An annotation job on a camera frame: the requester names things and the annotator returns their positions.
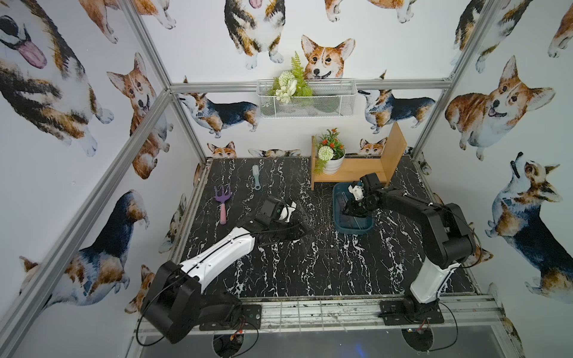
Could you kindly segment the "teal plastic storage box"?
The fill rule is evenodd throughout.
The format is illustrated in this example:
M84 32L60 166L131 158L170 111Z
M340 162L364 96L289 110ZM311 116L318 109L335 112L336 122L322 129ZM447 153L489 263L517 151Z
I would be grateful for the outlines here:
M355 197L349 191L350 183L337 183L333 189L333 219L334 227L340 234L363 235L374 226L371 216L359 218L347 216L343 213L346 205L354 201Z

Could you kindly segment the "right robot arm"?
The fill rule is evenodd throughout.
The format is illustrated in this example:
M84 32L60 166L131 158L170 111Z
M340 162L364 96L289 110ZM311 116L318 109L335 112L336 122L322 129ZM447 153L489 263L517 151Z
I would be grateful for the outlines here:
M425 260L400 301L382 301L380 317L388 326L442 324L440 292L452 274L475 253L473 231L456 204L434 204L400 189L385 188L375 173L347 189L343 213L366 218L377 210L401 214L419 225Z

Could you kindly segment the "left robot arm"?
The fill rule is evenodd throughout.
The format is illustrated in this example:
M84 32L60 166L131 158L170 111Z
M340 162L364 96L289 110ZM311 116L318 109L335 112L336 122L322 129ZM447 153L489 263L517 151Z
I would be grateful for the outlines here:
M310 216L300 204L267 197L261 209L205 251L179 264L165 262L143 299L142 318L172 344L197 326L243 329L252 320L242 301L226 291L208 295L207 287L255 247L301 240L311 231Z

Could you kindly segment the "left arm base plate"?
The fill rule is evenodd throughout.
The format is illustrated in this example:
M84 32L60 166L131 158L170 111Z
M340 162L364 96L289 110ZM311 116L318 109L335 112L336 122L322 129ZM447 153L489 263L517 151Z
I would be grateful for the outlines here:
M200 331L230 331L239 328L261 328L260 304L219 305L207 308L207 315L200 319Z

